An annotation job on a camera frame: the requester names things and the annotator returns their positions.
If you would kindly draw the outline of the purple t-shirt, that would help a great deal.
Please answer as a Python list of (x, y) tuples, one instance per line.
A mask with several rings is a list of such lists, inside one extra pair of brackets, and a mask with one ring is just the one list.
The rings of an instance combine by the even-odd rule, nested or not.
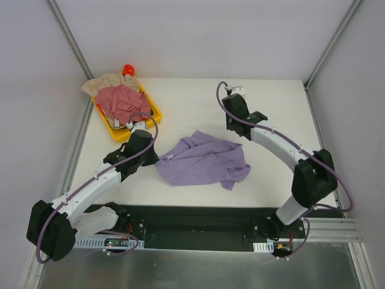
[(201, 131), (184, 137), (159, 157), (155, 167), (172, 186), (211, 185), (219, 183), (232, 190), (251, 171), (242, 144), (215, 138)]

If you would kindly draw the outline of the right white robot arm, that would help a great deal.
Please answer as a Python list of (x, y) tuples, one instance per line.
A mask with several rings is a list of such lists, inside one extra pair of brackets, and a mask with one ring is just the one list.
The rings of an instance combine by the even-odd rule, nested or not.
[(245, 99), (235, 93), (221, 100), (226, 112), (226, 128), (239, 136), (261, 145), (293, 172), (291, 196), (277, 209), (271, 222), (271, 232), (285, 237), (292, 224), (311, 207), (337, 188), (331, 153), (325, 149), (309, 150), (278, 132), (268, 118), (258, 112), (250, 113)]

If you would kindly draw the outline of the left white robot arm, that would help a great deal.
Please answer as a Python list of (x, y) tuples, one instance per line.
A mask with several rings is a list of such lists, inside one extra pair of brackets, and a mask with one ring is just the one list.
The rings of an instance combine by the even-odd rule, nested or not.
[(126, 143), (110, 152), (88, 180), (62, 196), (36, 202), (29, 217), (26, 238), (35, 245), (38, 263), (59, 261), (83, 238), (107, 231), (131, 239), (128, 212), (108, 202), (91, 213), (87, 209), (103, 194), (137, 172), (158, 161), (154, 150), (156, 137), (139, 129)]

